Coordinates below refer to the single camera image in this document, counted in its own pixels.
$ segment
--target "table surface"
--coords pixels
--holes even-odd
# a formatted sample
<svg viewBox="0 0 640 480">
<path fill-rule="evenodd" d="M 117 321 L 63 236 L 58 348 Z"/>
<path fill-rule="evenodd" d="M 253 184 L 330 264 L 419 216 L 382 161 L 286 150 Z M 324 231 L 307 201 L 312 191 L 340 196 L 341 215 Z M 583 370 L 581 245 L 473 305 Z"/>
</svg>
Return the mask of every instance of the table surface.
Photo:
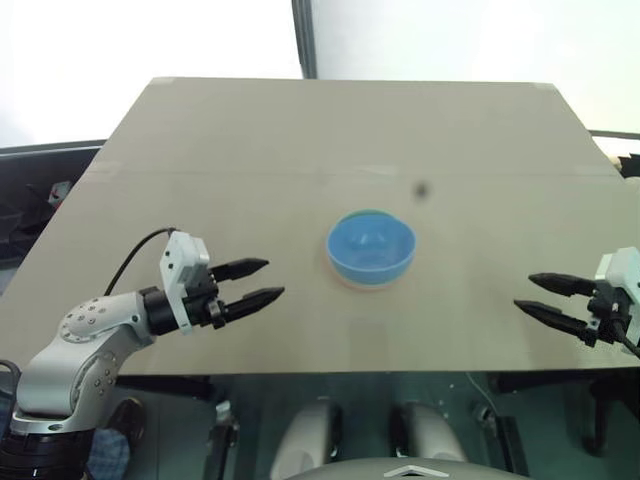
<svg viewBox="0 0 640 480">
<path fill-rule="evenodd" d="M 429 194 L 416 197 L 426 182 Z M 586 303 L 527 275 L 592 276 L 636 245 L 638 189 L 547 84 L 158 78 L 99 152 L 0 301 L 3 357 L 24 366 L 75 304 L 100 294 L 146 233 L 175 225 L 215 263 L 271 265 L 221 285 L 232 301 L 284 285 L 222 330 L 158 339 L 126 373 L 519 370 L 637 365 L 512 304 Z M 344 214 L 389 211 L 417 232 L 392 286 L 341 284 L 324 254 Z M 164 239 L 116 289 L 160 283 Z"/>
</svg>

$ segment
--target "dark spot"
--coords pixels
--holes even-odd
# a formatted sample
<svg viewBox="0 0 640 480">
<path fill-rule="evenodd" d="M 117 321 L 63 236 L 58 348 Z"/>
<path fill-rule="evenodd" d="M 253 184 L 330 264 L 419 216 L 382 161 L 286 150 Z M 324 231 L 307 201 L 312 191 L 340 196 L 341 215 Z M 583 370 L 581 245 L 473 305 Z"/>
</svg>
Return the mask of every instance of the dark spot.
<svg viewBox="0 0 640 480">
<path fill-rule="evenodd" d="M 429 185 L 427 185 L 427 182 L 416 183 L 413 194 L 418 200 L 424 200 L 429 194 Z"/>
</svg>

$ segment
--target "white wall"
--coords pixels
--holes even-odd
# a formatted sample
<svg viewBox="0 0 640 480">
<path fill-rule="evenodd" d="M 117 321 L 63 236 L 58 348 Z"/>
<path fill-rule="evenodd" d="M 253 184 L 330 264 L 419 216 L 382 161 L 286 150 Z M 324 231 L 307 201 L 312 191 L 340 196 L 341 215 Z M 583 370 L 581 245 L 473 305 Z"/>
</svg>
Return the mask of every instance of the white wall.
<svg viewBox="0 0 640 480">
<path fill-rule="evenodd" d="M 640 132 L 638 0 L 313 0 L 318 76 L 554 83 L 587 128 Z"/>
<path fill-rule="evenodd" d="M 300 78 L 291 2 L 0 0 L 0 147 L 107 138 L 173 75 Z"/>
</svg>

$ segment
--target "blue bowl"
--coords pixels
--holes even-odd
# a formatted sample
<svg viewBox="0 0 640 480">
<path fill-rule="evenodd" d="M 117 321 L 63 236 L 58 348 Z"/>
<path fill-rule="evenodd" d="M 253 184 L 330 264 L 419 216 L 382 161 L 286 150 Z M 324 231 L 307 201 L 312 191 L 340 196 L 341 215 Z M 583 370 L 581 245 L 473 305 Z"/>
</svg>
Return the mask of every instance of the blue bowl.
<svg viewBox="0 0 640 480">
<path fill-rule="evenodd" d="M 363 210 L 340 220 L 329 232 L 327 254 L 349 282 L 380 286 L 394 281 L 411 264 L 413 230 L 385 212 Z"/>
</svg>

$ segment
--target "shoe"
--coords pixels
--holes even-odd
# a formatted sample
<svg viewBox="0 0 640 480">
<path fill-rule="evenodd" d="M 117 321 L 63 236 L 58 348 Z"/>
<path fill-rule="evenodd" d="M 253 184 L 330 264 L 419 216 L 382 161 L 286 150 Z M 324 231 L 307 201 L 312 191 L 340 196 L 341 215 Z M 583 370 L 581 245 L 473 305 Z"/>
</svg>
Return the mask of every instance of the shoe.
<svg viewBox="0 0 640 480">
<path fill-rule="evenodd" d="M 129 397 L 118 404 L 107 422 L 107 427 L 123 434 L 133 453 L 144 436 L 145 410 L 142 402 Z"/>
</svg>

